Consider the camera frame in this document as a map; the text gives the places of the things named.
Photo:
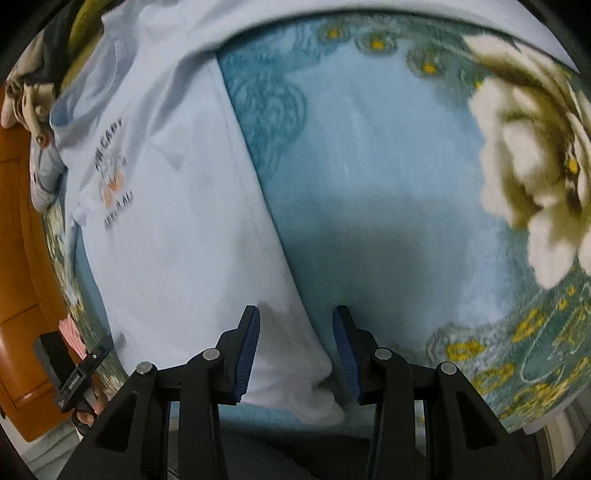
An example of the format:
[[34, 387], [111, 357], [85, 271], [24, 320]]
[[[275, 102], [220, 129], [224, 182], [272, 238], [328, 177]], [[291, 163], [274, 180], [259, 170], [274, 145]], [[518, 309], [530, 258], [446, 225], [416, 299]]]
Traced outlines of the left hand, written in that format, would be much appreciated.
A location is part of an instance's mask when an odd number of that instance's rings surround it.
[[84, 408], [75, 409], [75, 415], [77, 421], [80, 424], [84, 424], [91, 427], [95, 422], [96, 418], [102, 413], [102, 411], [108, 405], [108, 398], [103, 390], [100, 388], [87, 389], [83, 393], [83, 404]]

